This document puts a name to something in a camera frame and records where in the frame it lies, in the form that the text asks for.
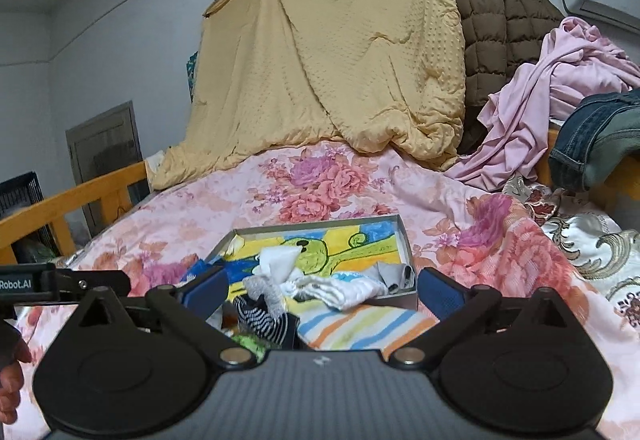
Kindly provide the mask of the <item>person's left hand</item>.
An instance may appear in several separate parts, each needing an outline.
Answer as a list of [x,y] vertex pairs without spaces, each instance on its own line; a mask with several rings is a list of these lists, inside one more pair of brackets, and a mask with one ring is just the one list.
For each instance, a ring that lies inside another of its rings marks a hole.
[[32,362],[32,353],[21,333],[7,322],[1,323],[1,423],[17,421],[20,392],[24,386],[23,364]]

